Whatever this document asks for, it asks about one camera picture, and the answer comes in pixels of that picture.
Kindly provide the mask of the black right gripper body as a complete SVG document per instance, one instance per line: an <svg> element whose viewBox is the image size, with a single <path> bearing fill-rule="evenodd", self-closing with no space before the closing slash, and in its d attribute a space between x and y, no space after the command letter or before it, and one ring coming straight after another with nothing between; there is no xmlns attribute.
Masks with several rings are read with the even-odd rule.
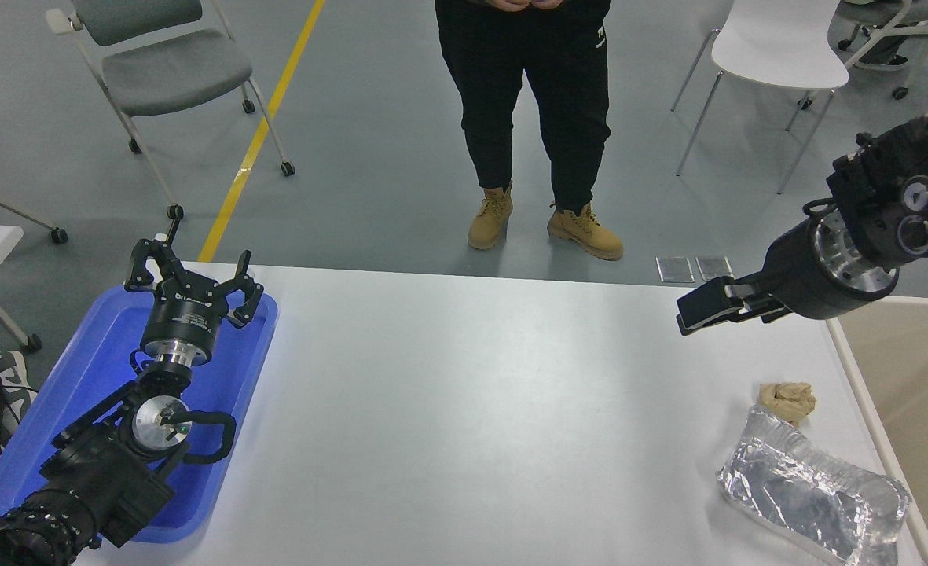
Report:
<svg viewBox="0 0 928 566"><path fill-rule="evenodd" d="M813 248L816 226L815 219L805 219L773 241L762 273L766 292L789 311L803 318L826 320L862 307L865 300L831 278L820 265Z"/></svg>

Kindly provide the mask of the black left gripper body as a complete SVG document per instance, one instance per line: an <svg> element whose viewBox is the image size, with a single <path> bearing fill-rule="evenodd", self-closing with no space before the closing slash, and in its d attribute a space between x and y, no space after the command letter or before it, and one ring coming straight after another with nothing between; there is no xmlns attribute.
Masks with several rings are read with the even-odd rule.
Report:
<svg viewBox="0 0 928 566"><path fill-rule="evenodd" d="M157 358L161 345L176 341L190 345L192 365L211 361L228 302L224 298L195 300L179 292L164 295L155 289L152 294L152 312L141 334L141 349Z"/></svg>

